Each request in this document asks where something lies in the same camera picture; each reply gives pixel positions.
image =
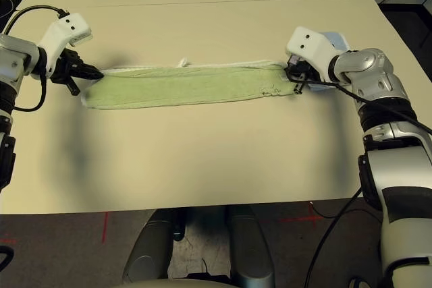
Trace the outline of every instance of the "black cable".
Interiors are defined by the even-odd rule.
[[[319,252],[323,248],[325,240],[329,237],[331,231],[333,231],[333,228],[336,226],[336,224],[338,223],[338,221],[340,220],[340,218],[342,217],[342,215],[344,215],[345,211],[356,200],[356,198],[358,197],[358,195],[360,195],[361,192],[362,192],[362,188],[360,188],[359,190],[357,190],[357,192],[353,195],[353,197],[351,197],[351,199],[345,204],[345,206],[342,207],[342,209],[338,212],[338,214],[336,215],[336,217],[332,220],[330,226],[328,227],[328,229],[324,233],[323,237],[321,238],[321,240],[320,240],[320,242],[319,242],[319,244],[317,246],[317,249],[315,250],[315,253],[313,254],[312,260],[310,261],[309,269],[308,269],[308,272],[306,274],[306,279],[304,280],[304,285],[303,285],[304,288],[307,288],[309,286],[309,281],[311,280],[310,277],[312,275],[313,267],[315,265],[315,262],[317,261]]]
[[[207,267],[207,262],[205,262],[204,258],[201,258],[202,263],[204,263],[205,266],[205,273],[209,273],[209,268]]]
[[[11,31],[12,27],[14,26],[14,24],[18,21],[18,19],[24,15],[25,13],[31,11],[31,10],[35,10],[35,9],[50,9],[53,11],[56,11],[59,14],[59,18],[65,17],[67,16],[69,13],[60,9],[60,8],[56,8],[53,6],[49,6],[49,5],[35,5],[35,6],[30,6],[27,8],[24,8],[22,10],[20,10],[18,13],[16,13],[16,15],[11,19],[11,21],[9,22],[9,24],[5,27],[5,30],[3,31],[3,34],[8,35],[9,32]]]
[[[28,13],[29,11],[35,10],[35,9],[50,9],[53,11],[56,11],[59,14],[59,18],[63,18],[67,15],[69,15],[68,12],[64,11],[63,9],[60,8],[56,8],[53,6],[49,6],[49,5],[35,5],[35,6],[30,6],[27,8],[24,8],[22,10],[20,10],[9,22],[9,24],[5,27],[5,30],[3,31],[3,34],[8,35],[9,32],[11,31],[12,27],[14,26],[14,24],[18,21],[18,19],[20,19],[21,16],[23,16],[25,13]],[[47,96],[47,76],[45,73],[40,73],[40,87],[41,87],[41,91],[40,91],[40,100],[39,103],[33,107],[33,108],[21,108],[21,107],[14,107],[13,109],[17,110],[17,111],[23,111],[23,112],[32,112],[32,111],[37,111],[38,109],[40,109],[43,105],[43,103],[45,102],[45,97]]]
[[[411,117],[409,117],[409,116],[407,116],[407,115],[405,115],[403,113],[400,113],[399,111],[395,111],[395,110],[393,110],[393,109],[391,109],[391,108],[389,108],[389,107],[387,107],[385,105],[382,105],[382,104],[376,103],[375,101],[367,100],[367,99],[364,99],[364,98],[362,98],[360,96],[357,96],[355,93],[350,92],[349,90],[346,90],[340,84],[336,84],[335,82],[296,80],[293,77],[291,77],[289,74],[287,74],[287,77],[288,77],[288,79],[291,82],[295,82],[295,83],[298,83],[298,84],[301,84],[301,83],[303,83],[303,84],[321,84],[321,85],[324,85],[324,86],[335,87],[338,90],[342,91],[344,94],[347,94],[348,96],[350,96],[351,98],[354,98],[354,99],[356,99],[358,101],[361,101],[362,103],[369,104],[371,106],[375,106],[375,107],[377,107],[378,109],[380,109],[382,111],[389,111],[390,113],[392,113],[394,115],[397,115],[397,116],[401,117],[402,119],[404,119],[406,121],[409,121],[411,124],[417,126],[418,128],[421,128],[423,131],[425,131],[425,132],[427,132],[427,133],[429,133],[429,134],[432,135],[432,129],[429,128],[429,127],[427,127],[425,124],[422,124],[421,122],[416,121],[415,119],[413,119],[413,118],[411,118]]]
[[[310,202],[310,205],[312,206],[313,211],[314,211],[316,214],[318,214],[319,216],[323,217],[324,219],[334,219],[334,218],[336,217],[336,215],[335,215],[335,216],[328,216],[328,215],[323,214],[322,212],[319,212],[319,211],[315,208],[315,205],[314,205],[312,202]],[[348,213],[350,213],[350,212],[365,212],[365,213],[368,214],[369,216],[373,217],[373,218],[374,218],[374,219],[375,219],[379,224],[382,223],[382,220],[381,220],[381,219],[379,219],[376,215],[374,215],[372,212],[370,212],[370,211],[367,210],[367,209],[364,209],[364,208],[353,208],[353,209],[347,210],[347,211],[344,213],[344,215],[345,215],[345,214],[348,214]]]
[[[15,106],[13,109],[15,109],[16,111],[24,111],[26,113],[29,113],[32,111],[37,111],[42,107],[43,103],[45,102],[45,97],[47,96],[47,75],[45,73],[40,73],[40,80],[41,92],[39,103],[33,108],[21,108]]]
[[[6,257],[0,262],[0,272],[3,271],[14,258],[14,249],[9,246],[0,246],[0,255],[5,254]]]

